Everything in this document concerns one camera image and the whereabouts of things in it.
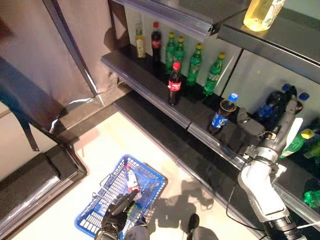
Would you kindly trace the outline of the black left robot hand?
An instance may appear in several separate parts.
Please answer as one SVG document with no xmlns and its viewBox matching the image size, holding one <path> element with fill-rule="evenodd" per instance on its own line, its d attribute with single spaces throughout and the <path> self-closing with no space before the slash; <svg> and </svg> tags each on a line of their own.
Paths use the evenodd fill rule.
<svg viewBox="0 0 320 240">
<path fill-rule="evenodd" d="M 122 231 L 127 221 L 128 212 L 135 203 L 134 198 L 138 193 L 138 190 L 135 189 L 131 193 L 119 194 L 114 198 L 104 214 L 99 230 L 113 234 Z"/>
</svg>

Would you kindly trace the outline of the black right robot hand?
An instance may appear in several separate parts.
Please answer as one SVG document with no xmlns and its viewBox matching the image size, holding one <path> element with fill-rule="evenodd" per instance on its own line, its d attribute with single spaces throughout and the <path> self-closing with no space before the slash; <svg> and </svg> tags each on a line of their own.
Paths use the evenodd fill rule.
<svg viewBox="0 0 320 240">
<path fill-rule="evenodd" d="M 273 132 L 276 138 L 271 144 L 272 149 L 279 155 L 285 151 L 296 137 L 303 119 L 296 114 L 299 109 L 298 91 L 294 85 L 290 85 L 282 93 L 279 103 L 276 105 L 277 111 L 273 115 Z"/>
</svg>

